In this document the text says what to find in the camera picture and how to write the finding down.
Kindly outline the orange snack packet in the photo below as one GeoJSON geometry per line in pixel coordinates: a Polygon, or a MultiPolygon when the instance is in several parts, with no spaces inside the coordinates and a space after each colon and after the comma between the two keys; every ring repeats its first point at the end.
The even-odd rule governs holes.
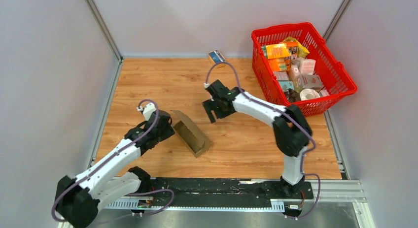
{"type": "Polygon", "coordinates": [[[298,56],[298,44],[294,41],[285,41],[277,44],[261,46],[267,59],[290,58],[298,56]]]}

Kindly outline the teal small box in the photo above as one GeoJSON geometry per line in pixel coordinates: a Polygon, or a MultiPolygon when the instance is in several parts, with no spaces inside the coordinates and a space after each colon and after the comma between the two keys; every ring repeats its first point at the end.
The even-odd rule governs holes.
{"type": "Polygon", "coordinates": [[[278,83],[284,92],[289,89],[294,90],[294,84],[291,81],[279,81],[278,83]]]}

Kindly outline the pink patterned box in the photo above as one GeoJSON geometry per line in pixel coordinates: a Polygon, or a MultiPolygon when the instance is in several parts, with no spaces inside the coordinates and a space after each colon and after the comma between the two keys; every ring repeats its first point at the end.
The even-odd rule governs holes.
{"type": "Polygon", "coordinates": [[[324,84],[318,75],[304,74],[302,78],[302,89],[313,89],[320,91],[324,88],[324,84]]]}

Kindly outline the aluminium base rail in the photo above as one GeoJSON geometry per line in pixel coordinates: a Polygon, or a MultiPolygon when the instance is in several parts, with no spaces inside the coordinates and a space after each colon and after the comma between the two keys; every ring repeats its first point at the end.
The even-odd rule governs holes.
{"type": "Polygon", "coordinates": [[[366,203],[361,184],[354,180],[307,180],[297,195],[285,198],[279,180],[154,177],[152,190],[170,189],[177,211],[304,212],[317,203],[366,203]]]}

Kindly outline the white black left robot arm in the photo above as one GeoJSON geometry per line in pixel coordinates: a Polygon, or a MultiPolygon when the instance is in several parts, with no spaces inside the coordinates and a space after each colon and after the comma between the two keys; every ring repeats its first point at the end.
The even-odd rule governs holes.
{"type": "Polygon", "coordinates": [[[75,177],[60,179],[51,209],[55,221],[86,228],[101,210],[123,196],[157,193],[151,190],[150,175],[138,166],[114,179],[126,165],[174,135],[169,113],[153,105],[147,106],[142,113],[145,121],[130,129],[104,158],[75,177]]]}

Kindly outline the white tape roll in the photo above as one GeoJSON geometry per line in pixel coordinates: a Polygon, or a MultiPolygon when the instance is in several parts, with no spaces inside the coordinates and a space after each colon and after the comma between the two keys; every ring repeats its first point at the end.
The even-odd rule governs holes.
{"type": "Polygon", "coordinates": [[[301,100],[311,100],[321,97],[321,95],[314,89],[303,89],[299,93],[299,96],[301,100]]]}

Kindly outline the pink white tissue pack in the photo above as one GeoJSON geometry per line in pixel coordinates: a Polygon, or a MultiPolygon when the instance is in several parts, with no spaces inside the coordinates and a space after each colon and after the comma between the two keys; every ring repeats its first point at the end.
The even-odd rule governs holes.
{"type": "Polygon", "coordinates": [[[316,60],[314,59],[301,59],[299,63],[299,71],[301,74],[312,75],[315,70],[316,60]]]}

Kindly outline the small blue yellow box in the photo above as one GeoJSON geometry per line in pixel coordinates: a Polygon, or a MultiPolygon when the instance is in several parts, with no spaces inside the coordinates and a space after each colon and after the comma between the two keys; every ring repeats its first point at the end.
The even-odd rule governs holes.
{"type": "Polygon", "coordinates": [[[225,66],[225,57],[219,50],[213,50],[208,53],[208,59],[215,66],[215,68],[221,68],[225,66]]]}

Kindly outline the orange juice carton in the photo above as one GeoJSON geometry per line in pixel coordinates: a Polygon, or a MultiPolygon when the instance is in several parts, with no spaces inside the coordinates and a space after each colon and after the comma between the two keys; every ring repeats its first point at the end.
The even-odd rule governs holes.
{"type": "Polygon", "coordinates": [[[268,59],[268,64],[272,71],[289,71],[291,67],[290,58],[268,59]]]}

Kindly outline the left aluminium wall post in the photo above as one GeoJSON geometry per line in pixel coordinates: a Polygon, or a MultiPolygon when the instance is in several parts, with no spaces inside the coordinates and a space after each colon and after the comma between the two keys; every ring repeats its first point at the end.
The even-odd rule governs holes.
{"type": "Polygon", "coordinates": [[[123,56],[117,47],[117,44],[112,37],[110,30],[108,29],[103,16],[101,15],[98,6],[96,5],[94,0],[85,0],[87,7],[91,11],[94,19],[96,20],[97,25],[99,26],[105,40],[107,41],[111,51],[113,52],[114,56],[118,60],[119,63],[123,61],[123,56]]]}

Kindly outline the aluminium wall post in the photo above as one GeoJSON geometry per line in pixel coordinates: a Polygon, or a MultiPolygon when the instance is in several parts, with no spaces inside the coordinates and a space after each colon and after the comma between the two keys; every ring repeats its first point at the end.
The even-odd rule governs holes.
{"type": "Polygon", "coordinates": [[[329,40],[329,38],[331,37],[331,35],[334,32],[337,25],[339,24],[340,20],[343,18],[345,12],[349,8],[352,1],[353,0],[342,0],[341,4],[339,5],[339,7],[336,11],[336,13],[334,14],[333,18],[331,19],[331,22],[330,22],[328,28],[326,29],[326,31],[323,35],[323,38],[325,39],[325,41],[329,40]]]}
{"type": "Polygon", "coordinates": [[[114,56],[118,60],[119,63],[123,61],[123,56],[117,47],[117,44],[112,37],[110,30],[108,29],[103,16],[101,15],[98,6],[96,5],[94,0],[85,0],[87,7],[91,11],[94,19],[96,20],[97,25],[99,26],[105,40],[107,41],[111,51],[113,52],[114,56]]]}

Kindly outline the right aluminium wall post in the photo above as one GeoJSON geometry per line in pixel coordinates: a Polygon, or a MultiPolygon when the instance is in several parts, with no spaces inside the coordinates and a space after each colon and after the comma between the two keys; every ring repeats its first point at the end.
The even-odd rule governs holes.
{"type": "Polygon", "coordinates": [[[349,8],[352,1],[353,0],[342,0],[341,4],[339,5],[339,7],[336,11],[336,13],[334,14],[333,18],[331,19],[331,22],[330,22],[328,28],[326,29],[326,31],[323,35],[323,38],[325,39],[325,41],[329,40],[329,38],[331,37],[331,35],[334,32],[337,25],[339,24],[340,20],[343,18],[345,12],[349,8]]]}

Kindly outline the brown chocolate packet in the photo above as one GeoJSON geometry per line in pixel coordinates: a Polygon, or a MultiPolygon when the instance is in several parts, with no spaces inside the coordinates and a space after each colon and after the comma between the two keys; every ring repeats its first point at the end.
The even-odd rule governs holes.
{"type": "Polygon", "coordinates": [[[300,94],[293,89],[287,89],[283,93],[289,103],[294,103],[301,100],[300,94]]]}

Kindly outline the brown cardboard box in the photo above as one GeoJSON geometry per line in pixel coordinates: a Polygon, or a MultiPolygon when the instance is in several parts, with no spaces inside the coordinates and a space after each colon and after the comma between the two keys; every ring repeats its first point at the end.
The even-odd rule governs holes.
{"type": "Polygon", "coordinates": [[[210,138],[190,117],[180,110],[172,110],[172,112],[178,117],[173,129],[195,158],[198,158],[213,146],[210,138]]]}

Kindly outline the red plastic shopping basket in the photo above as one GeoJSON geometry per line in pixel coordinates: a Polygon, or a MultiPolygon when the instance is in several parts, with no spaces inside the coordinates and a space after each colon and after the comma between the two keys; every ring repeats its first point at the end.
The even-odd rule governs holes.
{"type": "Polygon", "coordinates": [[[309,51],[308,57],[316,61],[315,73],[324,84],[328,96],[295,102],[304,116],[318,115],[329,110],[346,96],[357,92],[357,86],[346,72],[344,65],[338,62],[328,49],[325,39],[309,22],[282,24],[253,30],[252,69],[261,87],[266,101],[289,106],[291,103],[284,95],[281,86],[275,79],[262,52],[262,46],[275,44],[287,37],[297,39],[309,51]]]}

